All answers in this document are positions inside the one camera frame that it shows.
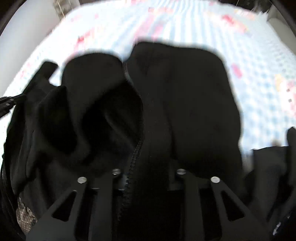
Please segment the black zip jacket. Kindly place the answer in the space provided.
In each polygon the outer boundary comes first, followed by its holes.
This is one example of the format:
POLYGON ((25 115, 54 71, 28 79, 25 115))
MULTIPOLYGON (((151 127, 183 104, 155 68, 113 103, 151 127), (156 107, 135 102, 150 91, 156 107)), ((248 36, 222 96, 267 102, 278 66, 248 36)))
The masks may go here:
POLYGON ((1 167, 1 240, 27 240, 79 177, 122 170, 115 240, 170 240, 170 171, 243 193, 240 116, 223 62, 140 42, 125 61, 44 62, 14 106, 1 167))

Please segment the navy black garment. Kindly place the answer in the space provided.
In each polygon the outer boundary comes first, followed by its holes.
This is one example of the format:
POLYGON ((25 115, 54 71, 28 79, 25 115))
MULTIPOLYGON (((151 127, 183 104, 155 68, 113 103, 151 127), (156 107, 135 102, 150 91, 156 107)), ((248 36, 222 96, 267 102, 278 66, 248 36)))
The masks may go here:
POLYGON ((295 128, 286 146, 254 150, 245 178, 246 206, 270 233, 270 240, 295 240, 295 128))

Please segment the checkered floral bed sheet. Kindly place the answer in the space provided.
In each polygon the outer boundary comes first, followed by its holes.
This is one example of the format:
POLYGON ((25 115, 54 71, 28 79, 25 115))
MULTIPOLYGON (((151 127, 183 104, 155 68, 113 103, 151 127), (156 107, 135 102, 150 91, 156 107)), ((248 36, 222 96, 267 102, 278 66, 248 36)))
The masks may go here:
POLYGON ((223 60, 240 110, 245 168, 251 168, 253 150, 287 145, 287 130, 295 126, 295 54, 266 14, 214 1, 103 1, 79 7, 32 51, 5 95, 20 94, 45 60, 58 64, 50 82, 60 85, 70 58, 104 51, 123 60, 143 39, 199 47, 223 60))

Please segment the white wall shelf rack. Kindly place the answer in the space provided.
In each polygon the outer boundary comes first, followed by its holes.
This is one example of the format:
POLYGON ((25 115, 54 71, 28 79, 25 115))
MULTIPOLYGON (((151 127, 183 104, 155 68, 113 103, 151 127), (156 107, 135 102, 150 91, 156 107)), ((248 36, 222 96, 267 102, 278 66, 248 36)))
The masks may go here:
POLYGON ((53 6, 59 19, 64 18, 66 14, 72 9, 69 0, 54 0, 53 6))

